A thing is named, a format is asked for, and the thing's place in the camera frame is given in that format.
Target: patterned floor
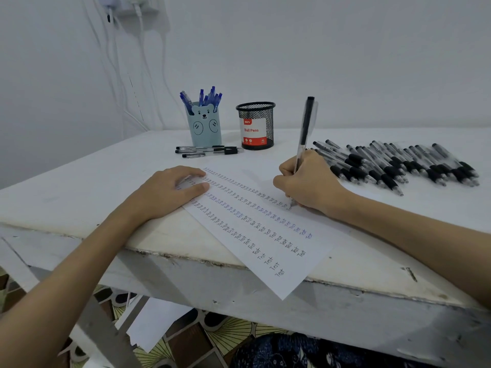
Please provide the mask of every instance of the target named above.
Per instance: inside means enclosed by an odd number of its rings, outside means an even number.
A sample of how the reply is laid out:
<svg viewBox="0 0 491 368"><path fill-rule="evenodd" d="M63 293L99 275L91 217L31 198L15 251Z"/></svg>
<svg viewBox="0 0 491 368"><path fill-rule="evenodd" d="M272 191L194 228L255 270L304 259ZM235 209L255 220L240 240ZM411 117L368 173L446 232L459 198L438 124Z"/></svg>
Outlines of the patterned floor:
<svg viewBox="0 0 491 368"><path fill-rule="evenodd" d="M24 295L18 284L0 268L0 313L11 309ZM126 308L128 293L125 291L98 285L94 296L114 322ZM192 309L174 322L150 353L136 346L133 351L144 368L224 368L228 367L238 347L269 333L291 332ZM85 353L68 339L52 368L82 368L87 359Z"/></svg>

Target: wall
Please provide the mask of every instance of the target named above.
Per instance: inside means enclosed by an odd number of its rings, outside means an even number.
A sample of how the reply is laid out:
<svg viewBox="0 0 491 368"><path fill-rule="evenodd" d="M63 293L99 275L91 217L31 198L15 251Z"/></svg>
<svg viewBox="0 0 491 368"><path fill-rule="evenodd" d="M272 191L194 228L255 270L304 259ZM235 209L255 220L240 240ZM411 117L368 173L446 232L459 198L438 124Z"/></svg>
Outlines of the wall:
<svg viewBox="0 0 491 368"><path fill-rule="evenodd" d="M115 105L111 28L93 0L1 1L0 188L142 131ZM237 127L236 105L254 100L276 102L276 127L297 127L308 95L320 102L318 127L491 124L491 0L162 0L161 9L144 35L157 102L138 21L116 30L125 103L151 129L186 129L178 93L211 85L224 93L224 129Z"/></svg>

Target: product label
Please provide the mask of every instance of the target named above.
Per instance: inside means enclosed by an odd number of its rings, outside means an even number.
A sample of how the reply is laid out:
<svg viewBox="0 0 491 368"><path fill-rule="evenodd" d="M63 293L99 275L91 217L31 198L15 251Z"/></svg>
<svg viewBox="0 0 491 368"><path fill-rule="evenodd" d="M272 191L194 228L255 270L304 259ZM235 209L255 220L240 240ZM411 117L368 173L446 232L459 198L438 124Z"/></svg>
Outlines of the product label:
<svg viewBox="0 0 491 368"><path fill-rule="evenodd" d="M266 119L241 119L242 143L261 146L267 143Z"/></svg>

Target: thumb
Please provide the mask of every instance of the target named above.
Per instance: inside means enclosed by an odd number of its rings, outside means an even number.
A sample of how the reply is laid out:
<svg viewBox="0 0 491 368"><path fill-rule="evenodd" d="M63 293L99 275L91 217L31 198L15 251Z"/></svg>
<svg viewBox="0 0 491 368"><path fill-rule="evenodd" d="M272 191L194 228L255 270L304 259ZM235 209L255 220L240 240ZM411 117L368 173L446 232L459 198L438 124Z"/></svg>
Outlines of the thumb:
<svg viewBox="0 0 491 368"><path fill-rule="evenodd" d="M273 185L281 191L287 193L288 182L292 176L276 176L273 179Z"/></svg>
<svg viewBox="0 0 491 368"><path fill-rule="evenodd" d="M197 185L191 186L182 190L185 202L187 203L189 200L203 195L210 188L210 184L208 182L198 183Z"/></svg>

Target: table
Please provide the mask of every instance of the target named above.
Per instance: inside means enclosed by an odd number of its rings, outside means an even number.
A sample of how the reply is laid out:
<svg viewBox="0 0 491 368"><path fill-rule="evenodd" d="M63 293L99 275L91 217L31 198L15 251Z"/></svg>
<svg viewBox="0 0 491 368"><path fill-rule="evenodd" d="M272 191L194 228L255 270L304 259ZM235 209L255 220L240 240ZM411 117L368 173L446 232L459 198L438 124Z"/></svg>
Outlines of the table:
<svg viewBox="0 0 491 368"><path fill-rule="evenodd" d="M480 187L439 188L411 178L402 198L375 186L370 192L402 209L491 232L491 128L318 129L311 140L326 138L340 145L373 139L444 145L479 171ZM156 170L203 165L208 158L186 160L174 153L190 141L187 131L147 132L1 190L0 266L29 290ZM223 142L239 145L240 133L224 131ZM275 146L257 154L279 164L296 152L297 143L298 130L279 129ZM240 161L242 155L215 157ZM417 260L358 230L346 234L280 301L178 209L141 227L100 283L434 365L479 367L491 361L487 310ZM90 336L83 349L105 349L102 354L112 359L90 323L79 321L74 331Z"/></svg>

